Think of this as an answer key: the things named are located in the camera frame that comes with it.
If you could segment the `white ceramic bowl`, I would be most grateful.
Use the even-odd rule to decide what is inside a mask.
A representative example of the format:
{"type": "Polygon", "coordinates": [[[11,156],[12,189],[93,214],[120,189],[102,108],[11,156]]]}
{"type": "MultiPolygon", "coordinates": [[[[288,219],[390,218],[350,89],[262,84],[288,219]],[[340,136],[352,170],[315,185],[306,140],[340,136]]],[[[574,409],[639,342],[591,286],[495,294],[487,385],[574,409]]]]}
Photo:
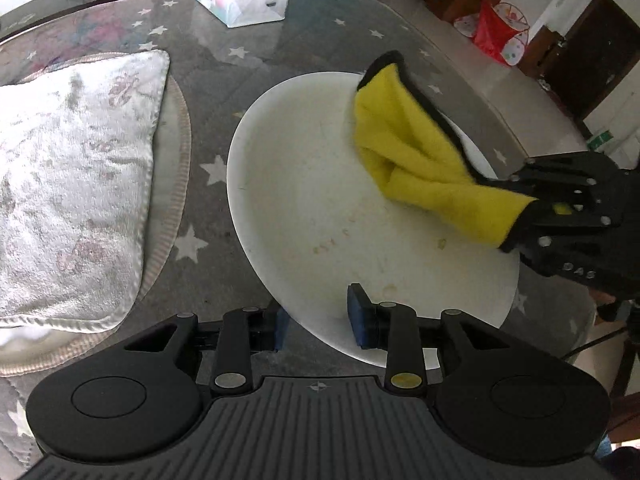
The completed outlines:
{"type": "Polygon", "coordinates": [[[235,232],[270,295],[328,346],[381,366],[385,353],[359,348],[352,334],[350,284],[424,318],[457,308],[499,326],[520,262],[386,200],[352,142],[358,82],[312,73],[260,96],[235,129],[227,190],[235,232]]]}

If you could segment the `grey round placemat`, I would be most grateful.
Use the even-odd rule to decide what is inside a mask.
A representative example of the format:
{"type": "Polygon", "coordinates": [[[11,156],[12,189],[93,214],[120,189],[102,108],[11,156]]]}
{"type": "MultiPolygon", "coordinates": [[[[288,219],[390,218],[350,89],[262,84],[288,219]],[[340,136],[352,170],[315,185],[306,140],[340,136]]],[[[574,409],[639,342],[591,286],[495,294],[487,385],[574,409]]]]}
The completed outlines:
{"type": "MultiPolygon", "coordinates": [[[[114,55],[124,54],[110,52],[76,58],[40,70],[16,84],[73,62],[95,61],[114,55]]],[[[146,295],[160,275],[177,236],[186,201],[191,158],[191,124],[186,101],[169,70],[160,121],[154,136],[153,154],[153,181],[145,228],[142,283],[134,304],[146,295]]],[[[110,330],[91,334],[47,330],[37,326],[9,330],[1,324],[1,373],[11,377],[50,370],[89,351],[111,336],[122,322],[110,330]]]]}

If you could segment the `red patterned bag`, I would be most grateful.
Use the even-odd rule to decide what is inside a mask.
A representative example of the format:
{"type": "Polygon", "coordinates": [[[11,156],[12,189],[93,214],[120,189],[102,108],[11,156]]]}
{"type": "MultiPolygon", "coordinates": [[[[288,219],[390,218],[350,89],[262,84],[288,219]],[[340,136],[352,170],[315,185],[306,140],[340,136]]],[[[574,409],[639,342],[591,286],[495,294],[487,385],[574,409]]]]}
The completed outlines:
{"type": "Polygon", "coordinates": [[[510,67],[518,65],[528,45],[529,22],[507,2],[493,6],[483,1],[477,13],[457,18],[454,28],[490,58],[510,67]]]}

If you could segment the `white folded towel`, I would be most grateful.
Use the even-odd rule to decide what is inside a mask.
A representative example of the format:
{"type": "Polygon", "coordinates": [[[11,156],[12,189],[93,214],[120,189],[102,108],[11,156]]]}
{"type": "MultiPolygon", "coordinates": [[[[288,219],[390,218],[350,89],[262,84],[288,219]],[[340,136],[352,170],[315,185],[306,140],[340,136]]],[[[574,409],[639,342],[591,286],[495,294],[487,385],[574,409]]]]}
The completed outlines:
{"type": "Polygon", "coordinates": [[[116,327],[144,267],[169,55],[81,60],[1,89],[1,324],[116,327]]]}

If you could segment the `yellow microfiber cloth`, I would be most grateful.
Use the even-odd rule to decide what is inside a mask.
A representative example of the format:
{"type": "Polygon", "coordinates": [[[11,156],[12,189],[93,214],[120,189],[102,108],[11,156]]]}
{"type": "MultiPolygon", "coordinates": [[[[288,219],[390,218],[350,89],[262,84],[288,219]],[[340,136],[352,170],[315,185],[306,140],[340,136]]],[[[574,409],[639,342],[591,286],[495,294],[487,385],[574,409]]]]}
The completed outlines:
{"type": "Polygon", "coordinates": [[[536,198],[499,188],[475,168],[399,52],[384,53],[367,69],[354,113],[360,160],[389,200],[431,211],[470,240],[503,252],[544,211],[536,198]]]}

